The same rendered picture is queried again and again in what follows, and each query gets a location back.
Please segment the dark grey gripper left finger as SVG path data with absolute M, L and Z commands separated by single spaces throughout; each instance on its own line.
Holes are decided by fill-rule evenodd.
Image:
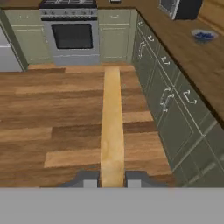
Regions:
M 72 180 L 59 185 L 59 187 L 72 188 L 97 188 L 99 186 L 99 171 L 78 171 L 76 176 Z

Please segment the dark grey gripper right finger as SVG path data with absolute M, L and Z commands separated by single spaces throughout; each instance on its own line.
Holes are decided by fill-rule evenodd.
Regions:
M 151 188 L 167 187 L 167 184 L 150 177 L 146 171 L 126 171 L 125 186 L 127 188 Z

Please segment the silver oven with black hob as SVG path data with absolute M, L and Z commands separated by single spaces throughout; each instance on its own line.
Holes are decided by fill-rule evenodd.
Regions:
M 43 0 L 38 8 L 56 66 L 100 63 L 96 0 Z

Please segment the silver grey appliance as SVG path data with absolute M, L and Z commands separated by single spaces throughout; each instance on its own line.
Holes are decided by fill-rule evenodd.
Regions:
M 0 26 L 0 72 L 22 72 L 11 43 L 6 38 L 3 28 Z

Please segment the blue bowl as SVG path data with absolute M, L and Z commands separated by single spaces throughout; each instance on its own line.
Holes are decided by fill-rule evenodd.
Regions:
M 212 41 L 218 37 L 218 34 L 214 31 L 207 30 L 192 30 L 191 34 L 199 41 Z

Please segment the black and silver countertop appliance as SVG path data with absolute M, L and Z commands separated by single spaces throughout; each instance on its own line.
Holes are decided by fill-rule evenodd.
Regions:
M 194 20 L 203 0 L 159 0 L 158 8 L 172 20 Z

